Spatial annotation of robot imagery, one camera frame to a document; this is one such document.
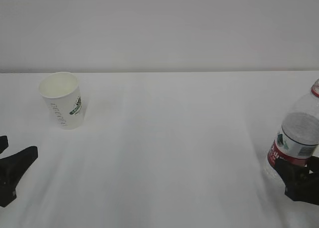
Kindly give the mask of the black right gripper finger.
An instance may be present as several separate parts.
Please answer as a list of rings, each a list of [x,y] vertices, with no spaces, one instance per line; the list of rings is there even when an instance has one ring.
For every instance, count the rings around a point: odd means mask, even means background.
[[[306,163],[306,169],[308,174],[318,174],[319,173],[319,157],[311,156],[307,163]]]
[[[306,166],[301,167],[278,158],[275,171],[285,184],[285,195],[295,202],[319,204],[319,174],[308,174]]]

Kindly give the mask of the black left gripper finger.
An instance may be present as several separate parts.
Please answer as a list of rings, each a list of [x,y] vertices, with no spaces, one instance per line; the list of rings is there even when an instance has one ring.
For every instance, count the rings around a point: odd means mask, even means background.
[[[5,208],[16,199],[16,187],[24,173],[38,158],[38,149],[31,146],[0,160],[0,206]]]
[[[6,135],[0,136],[0,154],[8,148],[8,138]]]

